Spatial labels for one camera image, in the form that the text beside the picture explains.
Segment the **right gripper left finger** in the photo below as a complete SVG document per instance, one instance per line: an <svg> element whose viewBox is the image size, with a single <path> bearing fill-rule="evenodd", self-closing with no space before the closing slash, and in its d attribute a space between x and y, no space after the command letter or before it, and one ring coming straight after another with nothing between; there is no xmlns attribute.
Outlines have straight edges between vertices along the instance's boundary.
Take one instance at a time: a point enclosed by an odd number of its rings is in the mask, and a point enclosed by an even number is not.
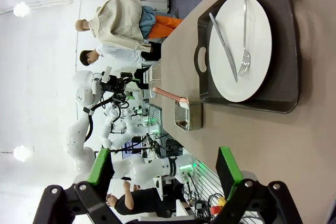
<svg viewBox="0 0 336 224"><path fill-rule="evenodd" d="M45 188L33 223L73 223L77 215L87 215L92 223L121 223L104 201L113 175L111 153L102 148L87 179L67 189Z"/></svg>

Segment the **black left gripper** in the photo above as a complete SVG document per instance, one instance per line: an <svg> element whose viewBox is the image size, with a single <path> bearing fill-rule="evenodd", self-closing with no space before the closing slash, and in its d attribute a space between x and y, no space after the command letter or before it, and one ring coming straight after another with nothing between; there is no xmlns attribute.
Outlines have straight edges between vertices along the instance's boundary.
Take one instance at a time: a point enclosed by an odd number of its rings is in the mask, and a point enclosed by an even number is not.
<svg viewBox="0 0 336 224"><path fill-rule="evenodd" d="M105 83L103 79L100 81L101 89L103 92L111 92L112 102L121 109L129 107L129 100L134 100L134 96L126 95L125 89L128 82L140 82L135 78L132 73L121 72L120 77L109 75L108 81Z"/></svg>

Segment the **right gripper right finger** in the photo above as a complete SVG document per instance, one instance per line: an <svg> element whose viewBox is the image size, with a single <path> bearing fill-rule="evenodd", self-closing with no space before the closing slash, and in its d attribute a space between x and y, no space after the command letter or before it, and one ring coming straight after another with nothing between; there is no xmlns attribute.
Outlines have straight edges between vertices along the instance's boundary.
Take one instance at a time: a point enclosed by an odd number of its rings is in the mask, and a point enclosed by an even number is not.
<svg viewBox="0 0 336 224"><path fill-rule="evenodd" d="M240 223L247 211L257 212L264 223L302 223L287 185L244 178L229 147L218 149L216 171L226 204L214 223Z"/></svg>

